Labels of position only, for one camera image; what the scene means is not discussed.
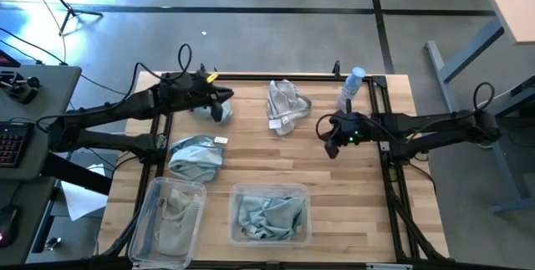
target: desk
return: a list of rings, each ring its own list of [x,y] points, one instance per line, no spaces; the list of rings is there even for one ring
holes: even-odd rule
[[[441,53],[435,41],[425,43],[431,61],[441,87],[442,94],[450,112],[458,111],[459,105],[455,94],[451,92],[450,82],[465,69],[474,59],[485,51],[491,44],[504,34],[504,28],[511,33],[515,44],[535,43],[535,4],[532,0],[489,0],[494,7],[497,17],[487,23],[474,37],[474,39],[463,48],[457,55],[444,63]],[[522,95],[518,95],[514,100],[525,101],[526,98],[535,96],[535,89],[526,90]],[[505,110],[514,109],[519,103],[510,102],[500,108],[499,113],[505,114]],[[494,212],[510,211],[535,207],[535,198],[530,197],[527,191],[521,190],[519,181],[514,177],[505,157],[499,141],[492,144],[494,155],[497,159],[498,168],[512,193],[515,201],[504,205],[496,205],[492,208]]]
[[[0,93],[0,106],[3,110],[0,120],[9,120],[14,116],[22,116],[29,119],[37,119],[46,114],[63,113],[67,109],[69,100],[74,92],[74,86],[78,82],[80,68],[67,66],[23,65],[19,69],[0,68],[0,70],[16,70],[25,78],[37,77],[41,82],[38,96],[28,105],[19,104],[9,99],[3,92]],[[54,190],[56,179],[51,177],[39,177],[45,159],[48,154],[47,136],[38,131],[33,133],[26,156],[21,166],[17,169],[0,169],[3,175],[5,171],[26,171],[23,176],[6,176],[9,181],[0,181],[0,206],[7,205],[19,183],[22,183],[13,200],[22,208],[20,217],[20,229],[17,240],[10,247],[0,250],[0,265],[22,264],[32,246],[36,231],[43,219],[43,213],[47,207],[50,195]],[[32,179],[31,181],[19,182],[14,179]]]
[[[253,73],[240,73],[241,76],[248,74],[254,79]],[[393,112],[415,115],[408,77],[386,77]],[[194,259],[393,262],[395,254],[377,145],[365,143],[344,147],[336,160],[330,160],[324,151],[324,143],[314,133],[319,116],[334,111],[342,83],[295,82],[301,94],[312,100],[312,112],[308,118],[298,122],[291,135],[278,137],[268,129],[268,81],[229,79],[216,82],[233,88],[235,93],[231,98],[233,116],[227,125],[215,126],[211,122],[194,119],[190,112],[179,112],[173,116],[171,143],[201,133],[228,138],[222,170],[215,181],[206,183],[208,197]],[[136,89],[146,89],[154,83],[157,83],[156,78],[140,73]],[[355,97],[354,109],[365,114],[371,112],[367,86],[363,85]],[[129,120],[126,133],[147,133],[150,124],[150,121]],[[320,129],[327,130],[328,126],[325,121]],[[417,165],[428,169],[426,163]],[[101,252],[112,244],[131,219],[140,184],[140,168],[140,164],[132,161],[115,172],[99,233]],[[166,168],[164,176],[174,177]],[[405,179],[416,224],[437,251],[447,255],[431,182],[409,167],[405,169]],[[313,237],[310,245],[294,249],[230,245],[227,239],[228,193],[233,185],[244,182],[296,182],[306,185],[312,203]],[[405,227],[401,225],[400,229],[406,239]]]

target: tripod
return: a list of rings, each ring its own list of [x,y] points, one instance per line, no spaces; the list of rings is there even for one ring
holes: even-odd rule
[[[67,21],[69,20],[69,17],[75,17],[77,14],[89,14],[89,15],[96,15],[96,16],[104,16],[102,13],[98,12],[90,12],[90,11],[83,11],[78,9],[73,9],[68,3],[66,3],[64,0],[59,0],[61,4],[64,5],[64,7],[67,9],[67,14],[65,14],[64,22],[61,24],[61,28],[59,29],[59,36],[62,36],[64,33],[65,26],[67,25]]]

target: computer mouse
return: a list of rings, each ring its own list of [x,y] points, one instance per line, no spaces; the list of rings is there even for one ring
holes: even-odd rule
[[[12,204],[0,208],[0,247],[7,247],[17,239],[19,217],[18,206]]]

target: keyboard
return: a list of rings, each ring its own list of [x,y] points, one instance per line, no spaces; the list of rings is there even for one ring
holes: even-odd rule
[[[18,168],[33,127],[32,123],[0,122],[0,167]]]

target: butcher block tabletop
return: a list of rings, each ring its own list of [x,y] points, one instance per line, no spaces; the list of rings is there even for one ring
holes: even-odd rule
[[[416,115],[406,75],[386,75],[392,112]],[[140,73],[136,91],[158,80]],[[293,133],[277,136],[268,128],[266,103],[269,81],[216,80],[234,90],[233,115],[226,125],[194,118],[189,111],[173,117],[170,144],[193,135],[228,138],[224,164],[208,191],[194,260],[280,262],[395,262],[376,143],[350,145],[330,160],[315,133],[321,115],[335,111],[342,82],[294,82],[301,95],[312,101],[309,117],[298,121]],[[366,84],[353,100],[354,111],[369,115]],[[129,120],[126,134],[149,133],[151,120]],[[325,120],[320,133],[329,130]],[[412,161],[428,171],[425,162]],[[155,166],[150,172],[154,178]],[[125,229],[134,213],[141,164],[124,163],[115,171],[108,204],[99,232],[99,249],[105,251]],[[166,169],[165,177],[176,178]],[[431,181],[412,167],[405,167],[410,205],[415,223],[436,250],[448,256],[441,217]],[[228,240],[229,192],[237,183],[302,183],[310,193],[312,241],[306,247],[234,247]],[[400,225],[404,249],[409,254],[405,225]]]

